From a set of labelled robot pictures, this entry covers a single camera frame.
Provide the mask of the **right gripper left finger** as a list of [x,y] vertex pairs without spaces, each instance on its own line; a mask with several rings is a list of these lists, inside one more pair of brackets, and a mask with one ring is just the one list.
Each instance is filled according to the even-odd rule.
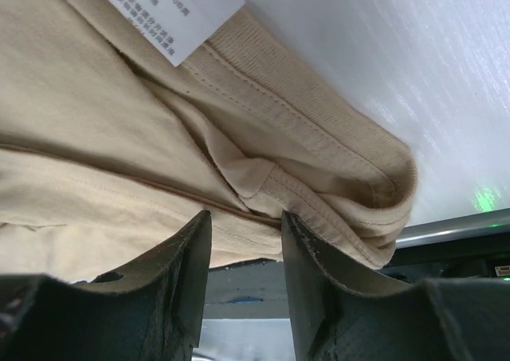
[[2,276],[2,359],[191,359],[211,246],[211,216],[204,210],[172,237],[90,282]]

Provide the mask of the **beige t-shirt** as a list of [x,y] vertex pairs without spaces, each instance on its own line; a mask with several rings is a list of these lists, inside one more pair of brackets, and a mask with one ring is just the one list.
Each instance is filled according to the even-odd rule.
[[281,215],[381,269],[410,149],[246,9],[180,65],[140,0],[1,0],[1,271],[83,281],[213,219],[211,267],[282,258]]

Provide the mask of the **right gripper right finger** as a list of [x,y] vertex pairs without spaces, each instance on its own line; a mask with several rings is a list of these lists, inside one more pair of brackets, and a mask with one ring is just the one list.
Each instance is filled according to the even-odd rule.
[[433,278],[408,284],[354,260],[296,215],[281,218],[298,360],[506,360],[509,284]]

